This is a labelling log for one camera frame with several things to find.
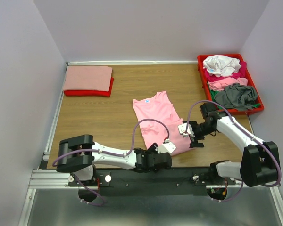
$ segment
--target magenta clothing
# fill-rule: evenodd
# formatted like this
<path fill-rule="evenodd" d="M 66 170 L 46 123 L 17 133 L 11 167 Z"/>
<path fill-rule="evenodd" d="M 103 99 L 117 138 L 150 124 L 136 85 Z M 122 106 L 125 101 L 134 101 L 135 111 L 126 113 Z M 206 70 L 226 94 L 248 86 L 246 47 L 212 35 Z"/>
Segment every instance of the magenta clothing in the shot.
<path fill-rule="evenodd" d="M 178 131 L 178 125 L 183 123 L 183 119 L 179 118 L 166 91 L 158 92 L 155 96 L 144 100 L 134 99 L 133 109 L 138 121 L 146 118 L 156 119 L 168 127 L 170 141 L 176 146 L 172 156 L 190 149 L 190 139 L 183 137 Z M 157 122 L 143 121 L 140 128 L 147 148 L 153 143 L 161 145 L 167 137 L 166 129 Z"/>
<path fill-rule="evenodd" d="M 237 79 L 237 78 L 244 78 L 245 77 L 246 62 L 240 62 L 240 65 L 241 65 L 241 68 L 239 69 L 239 71 L 237 73 L 233 73 L 233 75 L 228 77 L 228 78 Z M 216 77 L 214 75 L 209 75 L 206 68 L 203 68 L 203 72 L 204 72 L 204 76 L 206 77 L 207 81 L 214 82 L 214 81 L 224 79 L 224 77 Z"/>
<path fill-rule="evenodd" d="M 234 83 L 239 83 L 240 85 L 246 86 L 247 79 L 246 78 L 237 78 L 234 79 L 232 77 L 227 77 L 225 79 L 221 79 L 214 82 L 208 82 L 209 88 L 213 91 L 223 91 L 226 86 L 233 85 Z"/>

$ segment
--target gray clothing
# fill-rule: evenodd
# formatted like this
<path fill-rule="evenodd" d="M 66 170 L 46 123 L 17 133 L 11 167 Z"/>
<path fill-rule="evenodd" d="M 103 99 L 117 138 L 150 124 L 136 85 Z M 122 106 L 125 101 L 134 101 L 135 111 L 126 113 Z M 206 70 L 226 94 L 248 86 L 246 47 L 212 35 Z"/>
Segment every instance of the gray clothing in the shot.
<path fill-rule="evenodd" d="M 252 110 L 258 94 L 252 86 L 243 86 L 239 83 L 226 86 L 224 91 L 215 95 L 215 101 L 227 109 L 238 111 Z"/>

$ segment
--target pink shirt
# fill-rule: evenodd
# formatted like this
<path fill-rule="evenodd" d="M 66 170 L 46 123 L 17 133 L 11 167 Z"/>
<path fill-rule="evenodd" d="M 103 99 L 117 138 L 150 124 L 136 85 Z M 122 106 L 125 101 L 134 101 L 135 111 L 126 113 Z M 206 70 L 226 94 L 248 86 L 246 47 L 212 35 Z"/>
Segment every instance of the pink shirt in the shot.
<path fill-rule="evenodd" d="M 190 149 L 190 139 L 183 137 L 178 131 L 178 125 L 183 123 L 183 119 L 179 118 L 173 104 L 167 97 L 166 91 L 158 92 L 155 96 L 144 100 L 134 99 L 133 109 L 138 121 L 146 118 L 156 119 L 168 127 L 170 141 L 176 146 L 171 154 L 172 156 Z M 153 143 L 161 145 L 167 137 L 166 129 L 157 122 L 143 121 L 140 128 L 147 148 Z"/>
<path fill-rule="evenodd" d="M 247 86 L 246 78 L 231 78 L 227 77 L 225 79 L 210 82 L 208 81 L 209 88 L 213 91 L 223 91 L 226 86 L 233 85 L 234 83 L 239 83 L 240 85 Z"/>

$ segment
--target clothes pile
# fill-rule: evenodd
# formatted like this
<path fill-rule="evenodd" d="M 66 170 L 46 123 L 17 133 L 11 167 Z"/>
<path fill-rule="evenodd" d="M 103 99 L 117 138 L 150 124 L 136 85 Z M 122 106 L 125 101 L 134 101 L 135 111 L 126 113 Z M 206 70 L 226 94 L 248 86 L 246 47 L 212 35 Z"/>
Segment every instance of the clothes pile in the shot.
<path fill-rule="evenodd" d="M 260 107 L 258 94 L 245 78 L 246 62 L 223 55 L 209 56 L 203 61 L 204 76 L 213 101 L 226 109 L 247 111 Z"/>
<path fill-rule="evenodd" d="M 68 66 L 63 91 L 66 96 L 110 97 L 114 79 L 107 66 Z"/>

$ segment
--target red plastic basket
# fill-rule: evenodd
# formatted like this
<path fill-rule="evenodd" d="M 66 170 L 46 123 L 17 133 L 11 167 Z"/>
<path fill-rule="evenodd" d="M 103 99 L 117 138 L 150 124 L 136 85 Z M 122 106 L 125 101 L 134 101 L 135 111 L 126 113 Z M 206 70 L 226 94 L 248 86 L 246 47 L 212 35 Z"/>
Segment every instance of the red plastic basket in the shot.
<path fill-rule="evenodd" d="M 204 92 L 206 94 L 206 97 L 208 100 L 212 100 L 212 96 L 211 96 L 211 93 L 209 91 L 209 87 L 208 87 L 208 84 L 207 84 L 207 78 L 204 76 L 204 72 L 203 72 L 203 64 L 202 62 L 209 56 L 213 56 L 214 54 L 210 54 L 210 55 L 199 55 L 197 57 L 198 59 L 198 71 L 200 73 L 200 77 L 201 77 L 201 81 L 202 81 L 202 87 L 204 88 Z M 224 56 L 227 56 L 227 57 L 232 57 L 232 58 L 237 58 L 239 59 L 241 62 L 244 62 L 242 56 L 238 53 L 233 53 L 233 54 L 222 54 Z M 253 82 L 253 80 L 251 79 L 250 77 L 250 73 L 249 71 L 246 69 L 246 74 L 245 74 L 245 78 L 248 80 L 248 83 L 247 85 L 249 86 L 253 86 L 256 90 L 256 92 L 258 93 L 257 89 L 256 89 L 256 86 Z M 237 111 L 235 109 L 229 109 L 228 111 L 231 113 L 231 114 L 247 114 L 247 115 L 250 115 L 250 114 L 254 114 L 256 112 L 261 112 L 264 110 L 264 106 L 263 106 L 263 103 L 261 101 L 261 98 L 258 94 L 258 99 L 256 100 L 256 104 L 257 103 L 260 103 L 260 107 L 259 108 L 254 108 L 253 110 L 247 110 L 247 111 Z"/>

